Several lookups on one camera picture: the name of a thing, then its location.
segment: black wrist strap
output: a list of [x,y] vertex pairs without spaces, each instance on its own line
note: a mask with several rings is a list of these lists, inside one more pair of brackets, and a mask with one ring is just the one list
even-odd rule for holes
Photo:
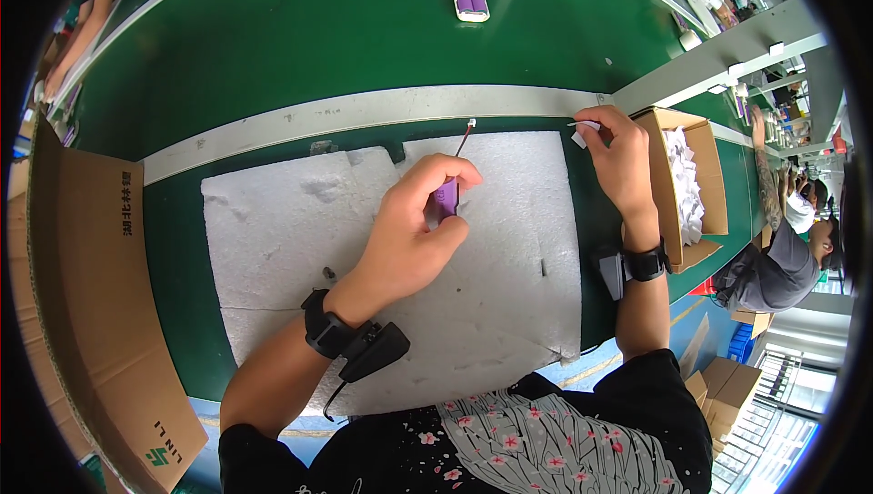
[[657,248],[642,253],[633,253],[624,249],[624,264],[628,274],[639,282],[648,282],[659,277],[664,271],[673,274],[670,258],[663,248],[663,237]]
[[372,327],[372,322],[355,329],[346,325],[339,316],[324,311],[325,295],[330,290],[314,290],[300,305],[304,311],[306,343],[328,359],[336,359],[361,333]]

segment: tattooed arm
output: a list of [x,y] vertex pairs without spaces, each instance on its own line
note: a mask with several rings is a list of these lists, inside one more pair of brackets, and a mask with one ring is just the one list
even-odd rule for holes
[[787,197],[785,193],[777,191],[773,174],[768,166],[767,154],[764,152],[764,116],[758,106],[752,107],[752,145],[755,148],[755,166],[758,168],[758,194],[761,206],[764,207],[767,223],[773,232],[776,232],[782,223]]

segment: hand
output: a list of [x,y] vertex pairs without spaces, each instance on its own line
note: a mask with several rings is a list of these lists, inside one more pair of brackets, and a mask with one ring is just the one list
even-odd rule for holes
[[597,121],[611,132],[612,141],[606,147],[594,128],[576,125],[591,151],[597,181],[625,221],[640,210],[650,212],[655,203],[649,179],[649,132],[614,106],[583,109],[573,118]]
[[54,101],[55,95],[60,90],[60,85],[64,83],[65,71],[58,71],[58,68],[52,68],[48,76],[45,78],[45,87],[43,88],[43,102],[50,104]]
[[758,106],[752,106],[752,145],[764,148],[764,113]]
[[327,294],[326,311],[360,325],[439,275],[470,232],[458,216],[446,217],[433,231],[424,220],[428,197],[450,178],[462,192],[482,182],[470,161],[437,153],[416,162],[388,189],[363,257]]

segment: white paper scraps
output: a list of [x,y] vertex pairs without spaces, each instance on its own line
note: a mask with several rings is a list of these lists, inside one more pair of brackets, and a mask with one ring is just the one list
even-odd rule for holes
[[[579,123],[570,123],[567,126],[576,127],[580,123],[582,123],[583,125],[588,125],[597,131],[600,131],[600,123],[595,123],[595,121],[593,121],[593,120],[583,120],[583,121],[580,121]],[[585,149],[586,147],[588,147],[588,145],[585,143],[585,139],[583,139],[582,135],[577,131],[573,132],[573,138],[571,138],[571,139],[573,139],[573,141],[576,142],[576,145],[581,147],[582,149]]]
[[663,138],[679,206],[682,244],[690,246],[700,242],[703,234],[704,204],[700,201],[700,187],[696,181],[697,165],[692,161],[694,152],[685,144],[683,129],[679,126],[673,131],[663,131]]

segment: printed logo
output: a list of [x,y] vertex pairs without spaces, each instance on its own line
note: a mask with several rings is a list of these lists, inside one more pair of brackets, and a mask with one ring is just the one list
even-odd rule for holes
[[151,453],[146,453],[147,460],[151,461],[152,465],[165,465],[169,464],[167,462],[167,457],[163,456],[164,453],[167,452],[167,449],[161,447],[158,449],[152,449]]

